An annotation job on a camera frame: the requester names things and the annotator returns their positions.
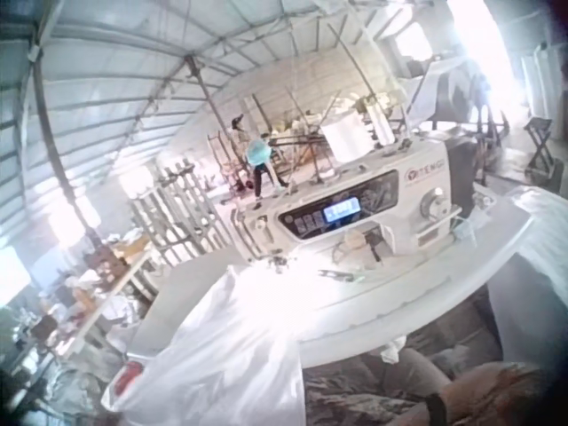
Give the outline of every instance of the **sewing machine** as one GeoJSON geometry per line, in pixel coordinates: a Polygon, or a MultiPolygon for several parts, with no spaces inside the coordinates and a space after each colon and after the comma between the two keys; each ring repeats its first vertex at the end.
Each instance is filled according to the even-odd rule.
{"type": "Polygon", "coordinates": [[[375,258],[414,255],[443,240],[475,205],[475,142],[410,142],[348,163],[323,185],[302,183],[296,193],[235,213],[233,224],[248,253],[280,263],[319,253],[337,266],[335,253],[345,247],[365,263],[374,247],[371,234],[387,248],[375,258]]]}

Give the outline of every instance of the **metal rack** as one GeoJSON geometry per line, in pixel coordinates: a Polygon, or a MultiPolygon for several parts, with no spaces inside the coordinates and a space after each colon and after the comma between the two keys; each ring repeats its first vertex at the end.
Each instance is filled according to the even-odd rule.
{"type": "Polygon", "coordinates": [[[137,225],[172,266],[233,244],[193,169],[184,160],[155,173],[155,187],[130,201],[137,225]]]}

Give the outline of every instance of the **metal roof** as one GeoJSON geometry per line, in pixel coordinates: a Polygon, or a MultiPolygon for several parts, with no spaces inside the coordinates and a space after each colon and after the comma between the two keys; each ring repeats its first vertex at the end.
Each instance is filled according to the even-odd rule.
{"type": "MultiPolygon", "coordinates": [[[[325,0],[4,0],[0,15],[0,236],[60,192],[37,115],[30,60],[41,49],[55,144],[85,188],[149,161],[209,92],[275,60],[348,43],[359,27],[325,0]]],[[[373,33],[407,1],[351,1],[373,33]]]]}

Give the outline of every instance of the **window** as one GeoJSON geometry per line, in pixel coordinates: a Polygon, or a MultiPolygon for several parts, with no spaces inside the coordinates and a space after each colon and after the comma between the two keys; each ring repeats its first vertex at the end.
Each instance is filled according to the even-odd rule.
{"type": "Polygon", "coordinates": [[[129,198],[136,198],[154,186],[152,173],[146,167],[138,167],[119,177],[124,192],[129,198]]]}
{"type": "Polygon", "coordinates": [[[0,248],[0,307],[10,302],[30,283],[28,271],[12,247],[0,248]]]}
{"type": "MultiPolygon", "coordinates": [[[[96,228],[100,225],[100,217],[91,206],[87,197],[77,198],[77,207],[82,211],[89,226],[96,228]]],[[[85,235],[85,229],[76,216],[73,208],[66,202],[60,202],[50,214],[51,229],[63,247],[74,246],[85,235]]]]}
{"type": "Polygon", "coordinates": [[[396,38],[398,50],[402,56],[410,56],[416,60],[432,57],[432,48],[418,22],[411,24],[396,38]]]}

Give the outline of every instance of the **digital display panel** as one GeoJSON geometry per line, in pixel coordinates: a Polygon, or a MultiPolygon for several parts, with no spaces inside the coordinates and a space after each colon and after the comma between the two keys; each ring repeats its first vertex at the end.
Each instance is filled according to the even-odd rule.
{"type": "Polygon", "coordinates": [[[359,200],[353,197],[323,209],[323,214],[326,217],[326,221],[331,224],[332,222],[354,215],[360,211],[361,206],[359,205],[359,200]]]}

